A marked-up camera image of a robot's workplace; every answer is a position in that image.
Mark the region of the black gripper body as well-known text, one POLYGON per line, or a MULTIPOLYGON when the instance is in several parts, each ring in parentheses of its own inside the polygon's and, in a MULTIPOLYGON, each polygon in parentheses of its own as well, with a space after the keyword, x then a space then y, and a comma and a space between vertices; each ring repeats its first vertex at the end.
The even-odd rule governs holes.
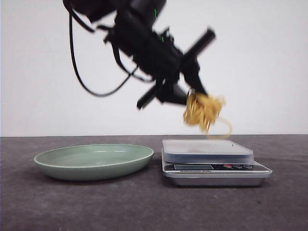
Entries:
POLYGON ((135 13, 125 10, 117 14, 115 25, 105 40, 114 49, 131 56, 140 70, 155 80, 155 85, 137 101, 137 107, 141 109, 154 98, 161 101, 163 85, 178 83, 184 63, 197 57, 215 37, 215 32, 209 28, 186 53, 182 53, 167 30, 157 34, 135 13))

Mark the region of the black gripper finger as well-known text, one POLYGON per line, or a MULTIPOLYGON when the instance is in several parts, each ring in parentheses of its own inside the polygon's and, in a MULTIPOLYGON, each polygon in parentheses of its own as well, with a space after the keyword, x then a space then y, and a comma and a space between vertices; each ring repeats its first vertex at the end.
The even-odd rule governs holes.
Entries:
POLYGON ((187 93, 177 84, 165 84, 161 90, 161 102, 186 105, 187 93))
POLYGON ((186 83, 196 92, 208 95, 199 78, 200 66, 197 58, 194 57, 184 63, 183 74, 186 83))

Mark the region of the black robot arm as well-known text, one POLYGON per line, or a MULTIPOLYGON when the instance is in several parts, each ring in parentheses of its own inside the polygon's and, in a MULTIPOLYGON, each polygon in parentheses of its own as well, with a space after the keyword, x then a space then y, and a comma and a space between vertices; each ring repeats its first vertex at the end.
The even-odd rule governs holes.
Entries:
POLYGON ((154 82, 137 101, 138 108, 144 108, 154 98, 163 103, 186 104, 187 95, 178 85, 180 75, 195 92, 206 94, 199 78, 197 56, 215 38, 213 30, 208 29, 183 53, 168 30, 156 33, 152 29, 165 4, 163 0, 65 0, 63 4, 69 21, 77 21, 82 27, 86 24, 79 14, 96 22, 116 12, 114 26, 98 25, 108 32, 104 42, 112 45, 118 65, 122 65, 119 54, 123 52, 154 82))

